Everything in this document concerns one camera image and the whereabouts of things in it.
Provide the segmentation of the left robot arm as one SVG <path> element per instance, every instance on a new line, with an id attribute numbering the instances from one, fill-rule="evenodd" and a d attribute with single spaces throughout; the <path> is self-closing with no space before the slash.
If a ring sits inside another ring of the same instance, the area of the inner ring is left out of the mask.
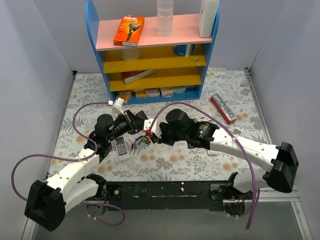
<path id="1" fill-rule="evenodd" d="M 134 114 L 126 110 L 113 118 L 102 114 L 94 131 L 73 163 L 45 181 L 36 180 L 30 187 L 24 215 L 48 231 L 55 230 L 66 213 L 88 198 L 101 200 L 107 193 L 106 180 L 96 174 L 87 174 L 100 164 L 112 150 L 112 142 L 128 133 L 143 130 L 147 120 L 144 111 Z"/>

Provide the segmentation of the small white remote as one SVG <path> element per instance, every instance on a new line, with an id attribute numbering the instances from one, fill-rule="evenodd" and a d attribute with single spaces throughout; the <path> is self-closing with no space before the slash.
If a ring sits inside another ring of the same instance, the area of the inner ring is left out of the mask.
<path id="1" fill-rule="evenodd" d="M 207 155 L 208 155 L 208 156 L 216 156 L 216 155 L 217 155 L 217 152 L 214 151 L 214 150 L 207 150 Z"/>

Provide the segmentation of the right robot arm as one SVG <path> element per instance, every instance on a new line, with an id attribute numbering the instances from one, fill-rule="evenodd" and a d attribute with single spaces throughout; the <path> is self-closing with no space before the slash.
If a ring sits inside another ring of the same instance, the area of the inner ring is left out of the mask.
<path id="1" fill-rule="evenodd" d="M 207 121 L 190 118 L 184 111 L 176 108 L 159 124 L 160 141 L 166 145 L 185 141 L 194 148 L 246 159 L 258 168 L 248 173 L 231 176 L 226 186 L 227 195 L 237 199 L 253 189 L 270 187 L 281 193 L 293 190 L 299 161 L 294 147 L 282 142 L 281 145 L 265 144 L 244 137 L 232 137 L 222 127 Z"/>

